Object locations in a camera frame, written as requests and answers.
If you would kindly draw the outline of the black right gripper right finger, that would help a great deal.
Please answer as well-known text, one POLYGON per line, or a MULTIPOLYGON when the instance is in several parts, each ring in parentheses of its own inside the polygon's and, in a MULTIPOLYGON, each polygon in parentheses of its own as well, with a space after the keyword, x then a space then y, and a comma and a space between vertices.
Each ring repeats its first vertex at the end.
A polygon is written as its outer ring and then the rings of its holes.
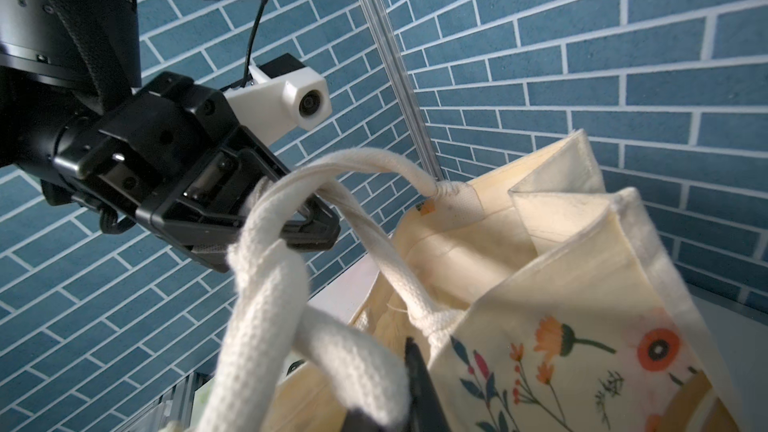
POLYGON ((419 346, 412 337, 405 342, 404 361, 411 395, 406 431, 449 432, 439 397, 429 375, 419 346))

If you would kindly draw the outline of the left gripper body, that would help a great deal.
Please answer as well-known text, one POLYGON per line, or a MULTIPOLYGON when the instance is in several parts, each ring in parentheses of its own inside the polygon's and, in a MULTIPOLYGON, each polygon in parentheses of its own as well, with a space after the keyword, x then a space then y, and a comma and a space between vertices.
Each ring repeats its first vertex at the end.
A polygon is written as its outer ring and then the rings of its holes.
POLYGON ((248 196, 260 179, 288 172, 259 138, 262 126, 246 124, 258 104, 163 73, 115 110, 58 127, 45 142, 44 197, 96 212, 105 234, 139 225, 225 270, 248 196))

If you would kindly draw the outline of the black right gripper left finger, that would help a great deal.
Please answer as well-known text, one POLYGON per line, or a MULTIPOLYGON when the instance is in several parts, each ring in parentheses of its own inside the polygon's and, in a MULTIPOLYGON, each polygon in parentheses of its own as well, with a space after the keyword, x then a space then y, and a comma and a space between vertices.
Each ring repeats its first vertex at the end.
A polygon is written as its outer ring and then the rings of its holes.
MULTIPOLYGON (((214 161, 179 196, 179 243, 192 252, 224 252, 234 243, 254 205, 254 193, 284 177, 281 164, 214 161)), ((299 251, 330 249, 339 217, 311 195, 282 226, 281 237, 299 251)))

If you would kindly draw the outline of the cream floral tote bag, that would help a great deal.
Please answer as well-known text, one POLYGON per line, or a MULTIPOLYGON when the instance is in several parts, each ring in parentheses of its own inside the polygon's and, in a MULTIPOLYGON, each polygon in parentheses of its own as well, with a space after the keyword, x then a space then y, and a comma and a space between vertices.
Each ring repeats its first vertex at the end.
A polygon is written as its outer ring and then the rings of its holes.
POLYGON ((470 182, 337 151, 254 193, 200 431, 406 431, 405 342, 450 431, 745 431, 727 366, 637 189, 583 131, 470 182), (376 263, 341 321, 279 235, 311 195, 376 263))

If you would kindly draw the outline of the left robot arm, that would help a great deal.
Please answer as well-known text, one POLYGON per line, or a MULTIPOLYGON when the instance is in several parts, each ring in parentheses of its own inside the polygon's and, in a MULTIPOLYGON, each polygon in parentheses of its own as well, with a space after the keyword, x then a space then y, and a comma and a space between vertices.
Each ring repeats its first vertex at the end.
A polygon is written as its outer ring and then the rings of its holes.
POLYGON ((325 79, 291 54, 221 89, 140 76, 136 0, 1 0, 1 162, 105 234, 142 226, 224 272, 270 145, 325 121, 325 79))

